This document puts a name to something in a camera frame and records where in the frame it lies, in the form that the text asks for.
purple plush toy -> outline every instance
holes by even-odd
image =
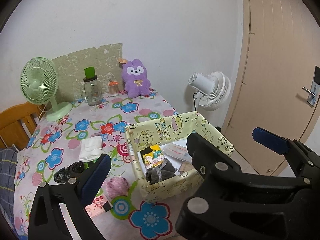
[[[140,60],[135,59],[123,64],[122,78],[125,81],[124,90],[128,92],[129,98],[150,95],[151,83],[147,79],[147,70]]]

green fan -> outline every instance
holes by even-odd
[[[54,122],[68,114],[72,105],[68,102],[57,104],[55,94],[58,90],[59,76],[54,63],[43,57],[35,57],[23,67],[20,87],[24,97],[31,103],[42,105],[51,102],[47,111],[47,121]]]

door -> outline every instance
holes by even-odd
[[[300,139],[314,113],[308,102],[320,66],[320,28],[301,0],[250,0],[249,47],[239,98],[226,130],[236,150],[262,175],[280,156],[252,139],[262,127]]]

dark blue plaid cloth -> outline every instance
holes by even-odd
[[[17,152],[14,148],[0,149],[0,209],[14,227],[13,200],[14,176],[17,167]]]

floral tablecloth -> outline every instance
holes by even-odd
[[[101,136],[103,150],[110,155],[112,167],[100,193],[112,199],[113,209],[92,220],[106,239],[165,239],[173,236],[175,221],[183,200],[192,191],[161,203],[143,201],[132,172],[125,144],[124,127],[162,116],[176,114],[172,106],[150,89],[149,96],[130,99],[125,91],[119,96],[104,95],[103,103],[90,107],[82,100],[72,102],[71,112],[56,122],[42,119],[26,149],[18,153],[15,177],[14,225],[27,238],[28,220],[40,182],[56,184],[53,175],[62,167],[78,161],[81,140]],[[64,218],[74,239],[80,239],[65,205]]]

